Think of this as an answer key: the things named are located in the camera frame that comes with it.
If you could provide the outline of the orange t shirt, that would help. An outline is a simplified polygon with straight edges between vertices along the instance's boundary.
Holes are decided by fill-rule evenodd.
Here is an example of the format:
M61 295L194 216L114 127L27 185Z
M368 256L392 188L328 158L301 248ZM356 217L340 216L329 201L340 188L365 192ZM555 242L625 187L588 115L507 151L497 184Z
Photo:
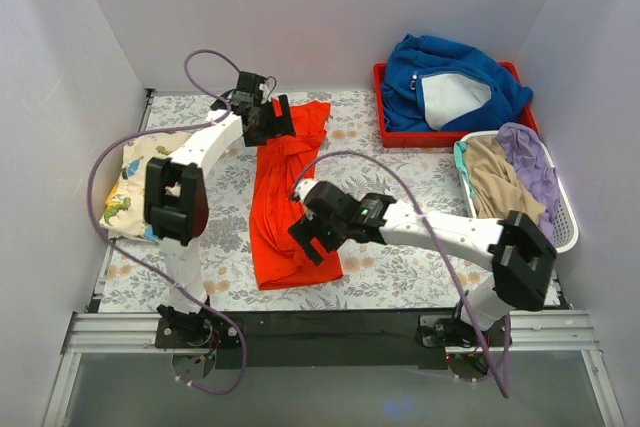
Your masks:
M288 232L303 215L290 200L291 187L304 167L317 158L325 141L328 102L314 100L291 108L296 135L269 140L257 150L257 170L249 216L250 245L257 286L276 290L340 279L339 255L326 254L315 265Z

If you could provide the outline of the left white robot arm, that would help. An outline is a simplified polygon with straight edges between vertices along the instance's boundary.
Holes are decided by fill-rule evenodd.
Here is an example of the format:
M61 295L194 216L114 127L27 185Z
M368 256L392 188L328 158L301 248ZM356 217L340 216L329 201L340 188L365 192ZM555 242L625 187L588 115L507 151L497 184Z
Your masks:
M146 166L144 220L152 230L173 280L167 303L158 307L166 332L193 346L215 343L213 316L199 258L200 236L209 219L205 177L237 140L248 147L295 135L286 96L272 96L276 80L239 73L236 87L215 101L203 127L165 158Z

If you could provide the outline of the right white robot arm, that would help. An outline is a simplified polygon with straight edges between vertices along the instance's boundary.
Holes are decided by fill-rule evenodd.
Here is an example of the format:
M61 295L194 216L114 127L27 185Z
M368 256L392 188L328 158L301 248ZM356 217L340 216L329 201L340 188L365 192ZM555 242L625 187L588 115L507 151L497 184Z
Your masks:
M316 265L346 241L410 246L470 261L489 277L466 292L452 314L419 323L425 345L476 347L495 324L514 310L539 312L545 305L557 251L524 213L476 219L439 212L419 214L392 196L369 193L362 199L330 182L305 179L292 199L304 214L289 229Z

